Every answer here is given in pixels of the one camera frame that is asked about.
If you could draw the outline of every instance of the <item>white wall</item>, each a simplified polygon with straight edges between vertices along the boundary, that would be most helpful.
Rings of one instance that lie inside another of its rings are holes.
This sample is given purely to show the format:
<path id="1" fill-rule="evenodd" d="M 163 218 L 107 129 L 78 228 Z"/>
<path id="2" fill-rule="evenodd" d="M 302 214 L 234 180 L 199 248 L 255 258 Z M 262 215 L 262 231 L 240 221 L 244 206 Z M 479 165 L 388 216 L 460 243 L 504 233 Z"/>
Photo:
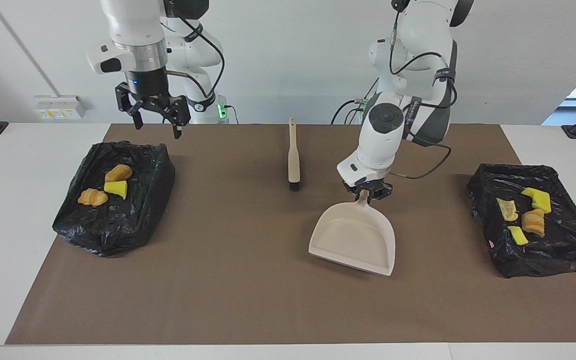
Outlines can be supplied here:
<path id="1" fill-rule="evenodd" d="M 90 107 L 85 121 L 130 120 L 115 108 L 122 75 L 96 75 L 86 61 L 108 37 L 99 0 L 0 0 L 0 12 L 55 88 Z M 213 0 L 202 23 L 224 45 L 219 91 L 242 122 L 326 123 L 377 77 L 368 47 L 393 18 L 390 0 Z M 455 123 L 540 124 L 576 87 L 576 1 L 476 0 L 453 34 Z M 37 121 L 32 96 L 49 94 L 0 23 L 0 119 Z"/>

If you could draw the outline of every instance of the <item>white table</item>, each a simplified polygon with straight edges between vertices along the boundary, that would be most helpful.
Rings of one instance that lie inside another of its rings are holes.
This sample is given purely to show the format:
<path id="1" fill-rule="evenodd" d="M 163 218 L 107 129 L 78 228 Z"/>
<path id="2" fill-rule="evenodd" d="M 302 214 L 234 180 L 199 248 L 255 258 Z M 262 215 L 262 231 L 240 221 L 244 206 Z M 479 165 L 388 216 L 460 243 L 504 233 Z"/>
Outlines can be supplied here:
<path id="1" fill-rule="evenodd" d="M 576 343 L 3 346 L 55 239 L 51 225 L 74 172 L 108 124 L 11 123 L 0 136 L 0 359 L 547 359 Z M 576 140 L 558 127 L 502 126 L 523 164 L 555 168 L 576 203 Z"/>

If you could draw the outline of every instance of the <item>food item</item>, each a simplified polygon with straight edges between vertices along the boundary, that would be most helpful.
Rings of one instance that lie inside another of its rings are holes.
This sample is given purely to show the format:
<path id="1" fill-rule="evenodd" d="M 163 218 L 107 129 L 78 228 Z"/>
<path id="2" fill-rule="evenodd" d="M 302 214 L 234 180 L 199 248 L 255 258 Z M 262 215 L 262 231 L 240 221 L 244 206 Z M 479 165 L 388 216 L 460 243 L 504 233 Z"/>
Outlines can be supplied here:
<path id="1" fill-rule="evenodd" d="M 121 182 L 130 179 L 131 176 L 133 176 L 133 169 L 126 164 L 119 164 L 105 174 L 105 182 Z"/>
<path id="2" fill-rule="evenodd" d="M 526 239 L 526 235 L 524 234 L 524 231 L 522 231 L 521 227 L 509 226 L 508 230 L 510 230 L 510 234 L 512 235 L 515 244 L 519 246 L 528 244 L 528 239 Z"/>
<path id="3" fill-rule="evenodd" d="M 103 205 L 106 201 L 108 201 L 108 195 L 98 189 L 85 189 L 77 199 L 78 203 L 93 207 Z"/>
<path id="4" fill-rule="evenodd" d="M 522 195 L 530 196 L 532 198 L 532 208 L 541 209 L 544 214 L 550 214 L 551 208 L 551 194 L 546 191 L 541 191 L 534 189 L 532 187 L 526 187 L 521 192 Z"/>
<path id="5" fill-rule="evenodd" d="M 516 221 L 519 219 L 519 214 L 517 214 L 517 208 L 515 207 L 515 201 L 506 201 L 497 198 L 496 203 L 499 204 L 499 209 L 501 210 L 501 214 L 505 221 Z"/>
<path id="6" fill-rule="evenodd" d="M 119 195 L 123 200 L 126 200 L 126 194 L 128 194 L 128 182 L 126 180 L 106 182 L 103 184 L 103 191 Z"/>
<path id="7" fill-rule="evenodd" d="M 546 235 L 544 210 L 535 209 L 521 215 L 521 228 L 527 233 L 533 233 L 542 238 Z"/>

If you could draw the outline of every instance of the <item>green light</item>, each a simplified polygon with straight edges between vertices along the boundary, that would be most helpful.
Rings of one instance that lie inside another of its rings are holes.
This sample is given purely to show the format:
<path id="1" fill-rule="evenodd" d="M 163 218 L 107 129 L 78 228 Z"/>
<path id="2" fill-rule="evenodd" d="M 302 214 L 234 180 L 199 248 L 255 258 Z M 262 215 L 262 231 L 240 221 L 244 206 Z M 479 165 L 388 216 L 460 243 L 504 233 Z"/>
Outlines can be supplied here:
<path id="1" fill-rule="evenodd" d="M 219 109 L 219 117 L 222 119 L 226 119 L 228 117 L 228 112 L 224 108 L 224 105 L 218 104 L 217 109 Z"/>

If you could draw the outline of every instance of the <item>croissant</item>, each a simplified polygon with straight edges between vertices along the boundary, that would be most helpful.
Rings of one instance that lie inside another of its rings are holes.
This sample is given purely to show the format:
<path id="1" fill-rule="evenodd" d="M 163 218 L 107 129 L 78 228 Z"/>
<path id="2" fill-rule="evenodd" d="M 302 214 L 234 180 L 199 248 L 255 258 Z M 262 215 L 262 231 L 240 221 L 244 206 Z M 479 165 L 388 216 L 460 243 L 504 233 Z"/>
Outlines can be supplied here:
<path id="1" fill-rule="evenodd" d="M 546 236 L 544 210 L 535 209 L 521 215 L 521 228 L 526 233 L 533 233 L 540 238 Z"/>
<path id="2" fill-rule="evenodd" d="M 83 205 L 98 207 L 108 201 L 108 195 L 98 189 L 86 189 L 81 192 L 77 202 Z"/>
<path id="3" fill-rule="evenodd" d="M 106 183 L 123 182 L 133 175 L 133 169 L 125 164 L 119 164 L 105 174 Z"/>

